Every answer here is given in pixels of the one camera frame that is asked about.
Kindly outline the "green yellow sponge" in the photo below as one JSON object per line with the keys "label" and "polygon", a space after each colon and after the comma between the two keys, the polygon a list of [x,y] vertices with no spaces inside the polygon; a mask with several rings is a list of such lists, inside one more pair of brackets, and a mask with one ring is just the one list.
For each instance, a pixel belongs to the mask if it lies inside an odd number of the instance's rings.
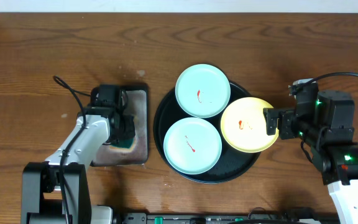
{"label": "green yellow sponge", "polygon": [[115,143],[111,143],[109,145],[109,148],[112,150],[124,150],[124,151],[130,151],[133,150],[135,144],[135,139],[125,139],[125,140],[119,140]]}

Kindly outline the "yellow plate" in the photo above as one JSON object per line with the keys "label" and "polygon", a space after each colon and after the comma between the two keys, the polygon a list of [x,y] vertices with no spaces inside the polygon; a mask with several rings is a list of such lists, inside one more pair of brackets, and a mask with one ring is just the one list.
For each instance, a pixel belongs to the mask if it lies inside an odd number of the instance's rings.
{"label": "yellow plate", "polygon": [[224,110],[220,128],[225,141],[234,149],[256,153],[268,149],[278,134],[267,134],[263,109],[273,106],[265,100],[245,97],[230,103]]}

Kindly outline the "light blue plate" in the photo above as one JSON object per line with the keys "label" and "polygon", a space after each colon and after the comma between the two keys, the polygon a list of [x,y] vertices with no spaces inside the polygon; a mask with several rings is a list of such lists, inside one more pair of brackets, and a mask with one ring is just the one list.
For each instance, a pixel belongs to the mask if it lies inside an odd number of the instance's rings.
{"label": "light blue plate", "polygon": [[187,114],[210,118],[227,106],[231,87],[227,76],[217,67],[196,64],[186,68],[178,77],[175,97]]}
{"label": "light blue plate", "polygon": [[223,144],[218,130],[201,118],[183,118],[170,126],[163,152],[177,171],[198,175],[212,169],[221,157]]}

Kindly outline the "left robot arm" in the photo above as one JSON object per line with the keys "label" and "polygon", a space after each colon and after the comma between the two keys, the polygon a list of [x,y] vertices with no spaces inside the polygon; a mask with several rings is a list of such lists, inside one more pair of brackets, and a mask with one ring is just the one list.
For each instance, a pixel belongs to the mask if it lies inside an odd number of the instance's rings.
{"label": "left robot arm", "polygon": [[132,115],[83,108],[64,143],[43,162],[24,167],[21,223],[113,223],[111,207],[92,205],[86,171],[103,144],[134,136]]}

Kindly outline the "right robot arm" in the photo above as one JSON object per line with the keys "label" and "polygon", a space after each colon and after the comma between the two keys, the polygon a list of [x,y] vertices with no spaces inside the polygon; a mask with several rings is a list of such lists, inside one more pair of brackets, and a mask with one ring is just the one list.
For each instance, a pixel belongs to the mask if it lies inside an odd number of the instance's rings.
{"label": "right robot arm", "polygon": [[358,143],[354,142],[355,104],[349,93],[300,93],[296,107],[264,108],[267,135],[298,138],[309,146],[306,158],[321,173],[341,223],[358,223]]}

